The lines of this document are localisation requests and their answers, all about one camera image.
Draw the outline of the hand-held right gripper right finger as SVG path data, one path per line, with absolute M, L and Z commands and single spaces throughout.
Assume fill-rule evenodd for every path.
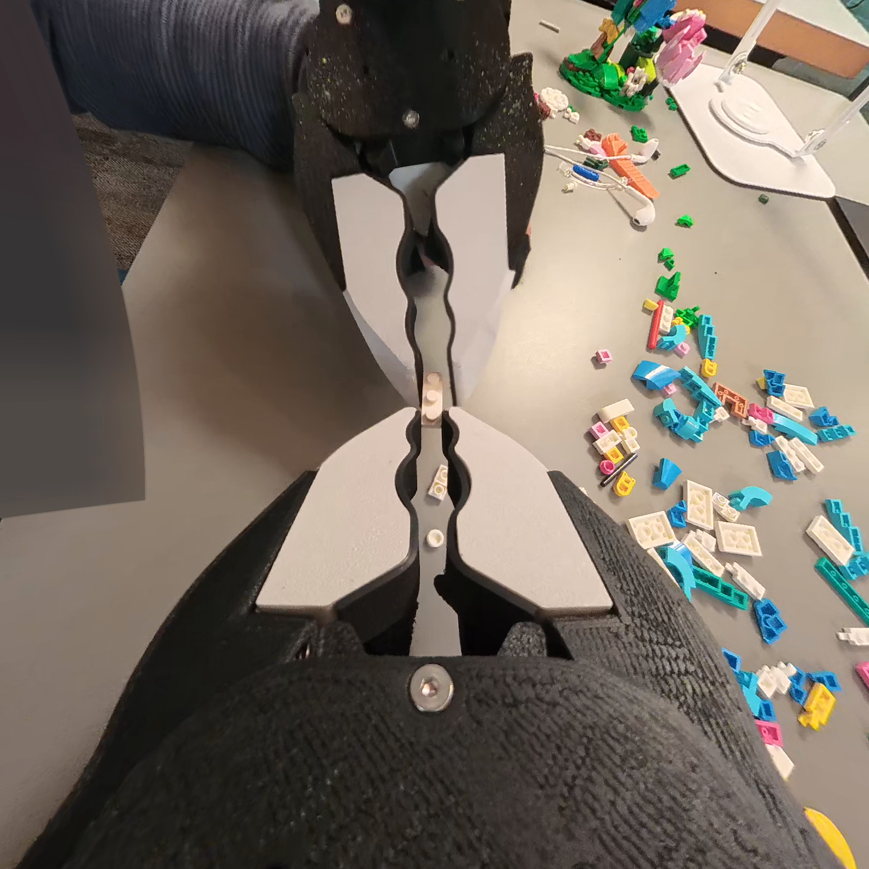
M 460 407 L 445 413 L 442 434 L 457 567 L 533 617 L 609 612 L 613 600 L 543 463 Z

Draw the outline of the white round lego flower piece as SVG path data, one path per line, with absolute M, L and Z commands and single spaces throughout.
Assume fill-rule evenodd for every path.
M 543 88 L 536 91 L 535 102 L 540 118 L 543 121 L 560 117 L 573 125 L 580 122 L 580 114 L 570 103 L 568 96 L 554 88 Z

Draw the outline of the white flat tray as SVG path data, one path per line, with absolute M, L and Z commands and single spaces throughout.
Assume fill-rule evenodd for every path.
M 833 198 L 835 185 L 816 158 L 826 130 L 799 136 L 761 84 L 724 73 L 702 64 L 669 89 L 712 168 L 748 188 Z

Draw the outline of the person's left forearm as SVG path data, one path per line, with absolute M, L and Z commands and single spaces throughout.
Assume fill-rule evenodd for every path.
M 31 1 L 73 114 L 292 168 L 316 1 Z

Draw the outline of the brown wooden board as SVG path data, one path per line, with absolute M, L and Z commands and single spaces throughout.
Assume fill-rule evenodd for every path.
M 679 1 L 678 10 L 703 10 L 707 24 L 742 38 L 762 1 Z M 868 63 L 867 30 L 839 1 L 783 1 L 757 45 L 846 79 Z

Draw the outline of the yellow round object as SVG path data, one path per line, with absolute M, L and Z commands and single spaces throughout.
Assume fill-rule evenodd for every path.
M 853 851 L 839 828 L 822 812 L 804 807 L 804 814 L 843 868 L 857 868 Z

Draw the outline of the pile of loose lego bricks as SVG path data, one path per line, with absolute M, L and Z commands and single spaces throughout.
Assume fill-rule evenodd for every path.
M 693 593 L 716 637 L 761 671 L 776 754 L 810 807 L 867 799 L 867 281 L 857 267 L 702 245 L 671 229 L 582 285 L 577 432 L 600 407 L 637 429 L 618 520 L 665 514 L 725 593 Z

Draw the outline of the white wired earphones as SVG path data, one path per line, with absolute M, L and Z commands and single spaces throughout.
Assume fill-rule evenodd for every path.
M 641 229 L 648 227 L 654 222 L 656 217 L 655 200 L 649 200 L 631 189 L 626 180 L 619 177 L 610 168 L 601 147 L 601 141 L 602 139 L 594 140 L 586 136 L 580 136 L 576 142 L 580 145 L 578 149 L 547 145 L 544 148 L 544 153 L 548 157 L 559 160 L 558 170 L 566 179 L 563 188 L 564 193 L 573 192 L 580 187 L 585 187 L 612 195 L 623 194 L 633 202 L 633 205 L 628 209 L 631 212 L 632 223 Z M 638 145 L 639 150 L 634 152 L 631 151 L 631 147 L 628 144 L 629 152 L 639 152 L 642 144 L 638 143 Z

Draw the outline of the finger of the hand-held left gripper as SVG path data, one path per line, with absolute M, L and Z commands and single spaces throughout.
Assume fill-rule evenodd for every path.
M 468 158 L 446 178 L 436 190 L 436 227 L 449 254 L 450 377 L 461 406 L 490 358 L 507 294 L 502 154 Z
M 417 352 L 400 255 L 413 239 L 407 203 L 398 190 L 367 174 L 332 180 L 342 255 L 343 297 L 384 375 L 418 406 Z

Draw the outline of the clear acrylic stand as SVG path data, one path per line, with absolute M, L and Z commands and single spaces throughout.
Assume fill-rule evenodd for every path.
M 789 148 L 788 119 L 779 110 L 773 109 L 770 103 L 755 102 L 736 85 L 737 78 L 744 71 L 760 34 L 780 5 L 780 1 L 765 2 L 763 9 L 755 16 L 749 29 L 733 50 L 727 66 L 714 83 L 716 93 L 710 99 L 709 109 L 725 129 L 741 140 L 772 148 L 785 158 L 798 161 L 813 156 L 829 138 L 840 132 L 853 116 L 860 114 L 863 106 L 868 102 L 868 92 L 867 88 L 864 88 L 849 103 L 849 107 L 837 115 L 829 125 L 809 133 L 800 143 L 799 148 Z

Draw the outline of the lego flower model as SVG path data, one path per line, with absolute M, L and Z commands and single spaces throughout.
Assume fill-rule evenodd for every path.
M 619 1 L 588 49 L 566 56 L 559 73 L 576 90 L 631 113 L 701 63 L 707 16 L 671 1 Z

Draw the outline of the orange lego brick separator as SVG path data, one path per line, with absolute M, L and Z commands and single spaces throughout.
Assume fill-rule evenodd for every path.
M 639 166 L 651 160 L 658 145 L 659 140 L 652 138 L 642 144 L 639 152 L 630 153 L 627 142 L 617 134 L 604 136 L 601 141 L 610 168 L 626 180 L 631 189 L 652 201 L 659 197 L 659 191 L 643 175 Z

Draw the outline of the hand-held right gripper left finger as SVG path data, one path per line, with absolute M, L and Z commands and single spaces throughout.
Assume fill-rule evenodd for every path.
M 404 407 L 321 463 L 255 601 L 264 613 L 350 619 L 365 593 L 412 569 L 418 523 L 400 473 L 419 412 Z

